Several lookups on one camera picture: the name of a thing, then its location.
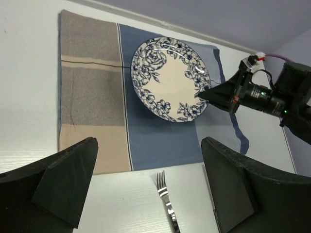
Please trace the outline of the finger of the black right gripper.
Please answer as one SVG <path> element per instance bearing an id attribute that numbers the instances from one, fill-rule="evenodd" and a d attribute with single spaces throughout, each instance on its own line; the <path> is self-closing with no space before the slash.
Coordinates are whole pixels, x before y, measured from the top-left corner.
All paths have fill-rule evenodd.
<path id="1" fill-rule="evenodd" d="M 226 112 L 236 112 L 238 106 L 236 103 L 232 103 L 232 101 L 237 93 L 237 83 L 240 74 L 241 71 L 238 70 L 228 81 L 216 87 L 199 92 L 198 97 L 207 100 L 209 104 Z"/>

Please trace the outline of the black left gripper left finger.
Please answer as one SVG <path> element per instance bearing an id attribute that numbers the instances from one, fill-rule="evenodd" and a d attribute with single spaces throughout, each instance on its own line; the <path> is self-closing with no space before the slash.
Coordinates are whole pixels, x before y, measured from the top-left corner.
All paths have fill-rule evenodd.
<path id="1" fill-rule="evenodd" d="M 71 233 L 78 228 L 98 154 L 88 137 L 0 175 L 2 233 Z"/>

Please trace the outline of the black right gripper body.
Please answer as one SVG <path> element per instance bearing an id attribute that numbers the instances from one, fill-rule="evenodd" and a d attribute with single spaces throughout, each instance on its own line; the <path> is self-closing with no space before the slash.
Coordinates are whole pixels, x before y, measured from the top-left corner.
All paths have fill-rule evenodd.
<path id="1" fill-rule="evenodd" d="M 311 142 L 311 68 L 285 62 L 276 83 L 265 87 L 252 82 L 255 70 L 244 61 L 238 72 L 229 80 L 234 86 L 229 99 L 229 111 L 235 113 L 240 105 L 281 119 L 280 126 L 292 134 Z"/>

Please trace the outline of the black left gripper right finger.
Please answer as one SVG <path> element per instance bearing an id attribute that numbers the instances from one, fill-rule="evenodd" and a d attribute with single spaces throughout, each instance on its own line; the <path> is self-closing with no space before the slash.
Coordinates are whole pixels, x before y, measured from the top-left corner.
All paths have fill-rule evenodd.
<path id="1" fill-rule="evenodd" d="M 263 164 L 211 137 L 201 150 L 220 232 L 310 232 L 309 177 Z"/>

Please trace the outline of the blue floral ceramic plate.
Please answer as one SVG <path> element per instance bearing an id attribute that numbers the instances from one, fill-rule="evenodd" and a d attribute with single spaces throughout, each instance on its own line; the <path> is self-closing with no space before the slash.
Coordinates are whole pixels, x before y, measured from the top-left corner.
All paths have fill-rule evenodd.
<path id="1" fill-rule="evenodd" d="M 170 122 L 190 122 L 207 107 L 198 94 L 211 88 L 207 68 L 186 43 L 155 37 L 142 43 L 131 62 L 134 90 L 156 116 Z"/>

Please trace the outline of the blue beige checked cloth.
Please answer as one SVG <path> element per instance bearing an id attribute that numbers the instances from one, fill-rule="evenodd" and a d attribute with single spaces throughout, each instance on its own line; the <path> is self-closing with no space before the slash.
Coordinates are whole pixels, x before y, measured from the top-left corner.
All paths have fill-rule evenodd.
<path id="1" fill-rule="evenodd" d="M 173 123 L 142 103 L 130 62 L 136 48 L 156 33 L 66 10 L 59 15 L 59 30 L 59 147 L 95 137 L 95 174 L 200 163 L 207 136 L 248 152 L 249 141 L 233 114 L 209 105 L 196 120 Z"/>

